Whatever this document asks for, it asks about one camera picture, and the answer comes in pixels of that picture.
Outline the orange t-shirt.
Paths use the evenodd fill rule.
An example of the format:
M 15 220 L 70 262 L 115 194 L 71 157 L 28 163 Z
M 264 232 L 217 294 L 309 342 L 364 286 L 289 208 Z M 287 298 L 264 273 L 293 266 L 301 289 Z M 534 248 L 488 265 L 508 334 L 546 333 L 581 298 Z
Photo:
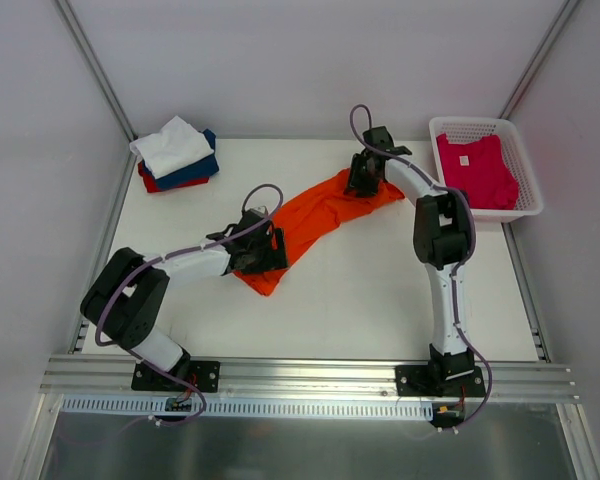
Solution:
M 382 183 L 372 197 L 356 197 L 345 192 L 350 170 L 309 188 L 286 202 L 274 215 L 274 225 L 285 237 L 288 263 L 293 266 L 322 237 L 341 224 L 369 215 L 405 198 L 397 187 Z

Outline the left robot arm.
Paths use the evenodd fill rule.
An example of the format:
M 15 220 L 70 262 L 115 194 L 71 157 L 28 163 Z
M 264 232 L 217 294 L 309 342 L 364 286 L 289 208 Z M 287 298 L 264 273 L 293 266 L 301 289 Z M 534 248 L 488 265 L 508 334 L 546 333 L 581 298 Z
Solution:
M 151 258 L 129 247 L 117 250 L 83 297 L 79 311 L 112 344 L 140 361 L 135 390 L 210 391 L 214 371 L 156 326 L 170 287 L 228 274 L 263 274 L 289 267 L 284 229 L 256 209 L 199 244 Z

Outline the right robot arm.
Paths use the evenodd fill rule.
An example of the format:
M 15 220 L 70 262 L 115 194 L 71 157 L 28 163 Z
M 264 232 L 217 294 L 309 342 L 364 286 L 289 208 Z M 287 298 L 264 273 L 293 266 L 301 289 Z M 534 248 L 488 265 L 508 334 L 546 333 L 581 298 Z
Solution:
M 400 373 L 398 379 L 424 395 L 458 396 L 475 371 L 466 329 L 464 267 L 474 253 L 476 235 L 467 200 L 410 161 L 411 151 L 395 145 L 384 126 L 354 136 L 363 150 L 352 157 L 345 192 L 372 198 L 382 185 L 391 185 L 414 205 L 414 251 L 431 289 L 434 333 L 429 361 Z

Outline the blue folded t-shirt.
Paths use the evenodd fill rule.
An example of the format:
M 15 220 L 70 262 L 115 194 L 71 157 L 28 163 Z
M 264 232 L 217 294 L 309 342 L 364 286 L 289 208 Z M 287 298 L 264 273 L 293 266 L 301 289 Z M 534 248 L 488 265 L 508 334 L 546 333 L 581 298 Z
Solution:
M 149 168 L 145 165 L 145 161 L 142 161 L 143 166 L 149 171 L 150 175 L 156 180 L 156 183 L 160 187 L 171 187 L 187 182 L 191 179 L 198 179 L 202 177 L 211 178 L 219 172 L 220 168 L 215 156 L 216 135 L 209 129 L 205 129 L 201 132 L 201 134 L 211 147 L 212 153 L 195 163 L 183 166 L 181 169 L 169 173 L 161 178 L 155 178 L 150 172 Z

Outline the white plastic basket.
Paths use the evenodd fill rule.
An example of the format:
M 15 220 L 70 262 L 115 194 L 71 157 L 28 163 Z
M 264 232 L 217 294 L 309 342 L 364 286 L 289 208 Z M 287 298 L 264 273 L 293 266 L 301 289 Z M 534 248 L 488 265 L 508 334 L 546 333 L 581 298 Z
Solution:
M 435 117 L 429 121 L 429 132 L 438 178 L 444 185 L 446 183 L 436 144 L 437 136 L 446 134 L 451 143 L 458 144 L 475 142 L 489 135 L 500 138 L 504 163 L 519 184 L 519 198 L 513 210 L 472 209 L 477 220 L 509 223 L 542 211 L 543 201 L 531 162 L 513 123 L 487 117 Z

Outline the red folded t-shirt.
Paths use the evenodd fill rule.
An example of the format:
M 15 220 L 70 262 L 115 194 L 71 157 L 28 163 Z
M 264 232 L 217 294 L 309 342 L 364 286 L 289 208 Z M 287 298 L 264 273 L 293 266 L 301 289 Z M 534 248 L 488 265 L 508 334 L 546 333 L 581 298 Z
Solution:
M 137 172 L 141 177 L 144 187 L 149 194 L 163 193 L 170 190 L 188 188 L 198 185 L 207 184 L 210 180 L 209 177 L 202 177 L 198 179 L 191 179 L 187 182 L 181 183 L 179 185 L 162 188 L 157 183 L 156 180 L 150 175 L 149 171 L 143 166 L 143 163 L 140 162 L 137 164 Z

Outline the pink t-shirt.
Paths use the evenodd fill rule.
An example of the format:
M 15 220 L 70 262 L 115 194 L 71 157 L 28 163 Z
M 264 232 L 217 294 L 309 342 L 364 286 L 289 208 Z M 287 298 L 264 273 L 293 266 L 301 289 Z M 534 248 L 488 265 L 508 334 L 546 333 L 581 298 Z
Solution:
M 464 191 L 472 209 L 514 209 L 519 184 L 504 163 L 497 135 L 458 144 L 441 134 L 436 144 L 446 185 Z

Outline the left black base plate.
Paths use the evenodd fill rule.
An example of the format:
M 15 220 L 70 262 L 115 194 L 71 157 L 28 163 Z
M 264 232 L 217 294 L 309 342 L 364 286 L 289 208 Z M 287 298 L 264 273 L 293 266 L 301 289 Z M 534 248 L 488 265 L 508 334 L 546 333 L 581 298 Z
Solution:
M 221 364 L 209 360 L 180 360 L 168 374 L 186 381 L 202 393 L 216 393 L 220 379 Z M 144 363 L 137 364 L 134 369 L 131 389 L 140 392 L 185 392 L 187 388 L 163 374 L 156 372 Z

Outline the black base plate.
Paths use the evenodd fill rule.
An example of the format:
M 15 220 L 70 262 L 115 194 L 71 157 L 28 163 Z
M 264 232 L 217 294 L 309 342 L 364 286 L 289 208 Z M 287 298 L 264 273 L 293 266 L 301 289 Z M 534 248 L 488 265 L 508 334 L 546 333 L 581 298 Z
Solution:
M 475 367 L 468 375 L 444 380 L 433 367 L 424 364 L 398 365 L 394 369 L 400 397 L 468 397 L 484 398 L 486 383 L 482 370 Z
M 221 364 L 209 360 L 180 360 L 168 374 L 186 381 L 202 393 L 216 393 L 220 379 Z M 185 392 L 187 388 L 163 374 L 156 372 L 144 363 L 137 364 L 134 369 L 131 389 L 140 392 Z

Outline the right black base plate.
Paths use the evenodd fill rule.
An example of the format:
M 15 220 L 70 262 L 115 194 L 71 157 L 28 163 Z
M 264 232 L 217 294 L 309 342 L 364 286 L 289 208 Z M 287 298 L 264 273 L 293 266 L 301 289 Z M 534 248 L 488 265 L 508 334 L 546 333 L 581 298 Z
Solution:
M 468 397 L 484 398 L 486 383 L 482 370 L 475 367 L 468 375 L 444 380 L 433 367 L 424 364 L 398 365 L 394 369 L 400 397 Z

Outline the aluminium mounting rail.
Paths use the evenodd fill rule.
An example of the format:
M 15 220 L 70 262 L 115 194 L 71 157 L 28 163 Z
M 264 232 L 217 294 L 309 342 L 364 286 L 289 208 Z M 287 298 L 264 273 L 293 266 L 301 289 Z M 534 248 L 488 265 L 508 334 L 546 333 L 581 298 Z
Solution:
M 394 369 L 414 361 L 298 360 L 202 357 L 218 361 L 215 397 L 256 399 L 394 400 Z M 140 394 L 131 381 L 138 363 L 124 355 L 54 355 L 39 387 L 55 394 Z M 482 368 L 491 400 L 504 403 L 577 404 L 574 375 L 566 365 L 495 362 Z

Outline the right aluminium corner post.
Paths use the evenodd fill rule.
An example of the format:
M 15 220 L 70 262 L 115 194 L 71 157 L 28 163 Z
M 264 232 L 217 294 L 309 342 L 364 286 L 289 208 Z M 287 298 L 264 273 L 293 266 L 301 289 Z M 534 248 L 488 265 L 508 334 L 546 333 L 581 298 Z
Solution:
M 502 107 L 499 113 L 500 119 L 509 120 L 514 115 L 581 4 L 581 0 L 565 0 L 561 3 L 560 8 L 547 27 L 511 94 Z

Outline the aluminium corner post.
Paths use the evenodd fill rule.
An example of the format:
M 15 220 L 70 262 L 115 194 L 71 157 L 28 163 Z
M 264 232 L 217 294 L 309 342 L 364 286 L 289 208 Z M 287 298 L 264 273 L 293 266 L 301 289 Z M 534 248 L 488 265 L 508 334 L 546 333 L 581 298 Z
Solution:
M 72 3 L 68 0 L 53 0 L 52 4 L 65 25 L 69 36 L 74 42 L 81 58 L 95 81 L 123 135 L 128 141 L 137 138 L 136 132 L 129 120 L 118 95 L 116 94 L 108 75 L 103 68 L 98 55 L 79 20 Z
M 514 115 L 581 4 L 581 0 L 565 0 L 561 3 L 560 8 L 547 27 L 511 94 L 502 107 L 499 113 L 500 119 L 509 120 Z

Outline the left aluminium corner post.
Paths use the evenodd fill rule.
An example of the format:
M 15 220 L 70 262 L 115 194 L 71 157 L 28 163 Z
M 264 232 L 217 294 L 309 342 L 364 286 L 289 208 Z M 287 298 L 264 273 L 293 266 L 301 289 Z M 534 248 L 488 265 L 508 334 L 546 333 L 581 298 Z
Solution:
M 123 135 L 128 141 L 137 138 L 136 132 L 129 120 L 118 95 L 116 94 L 108 75 L 103 68 L 98 55 L 79 20 L 72 3 L 68 0 L 53 0 L 52 4 L 65 25 L 69 36 L 74 42 L 81 58 L 95 81 Z

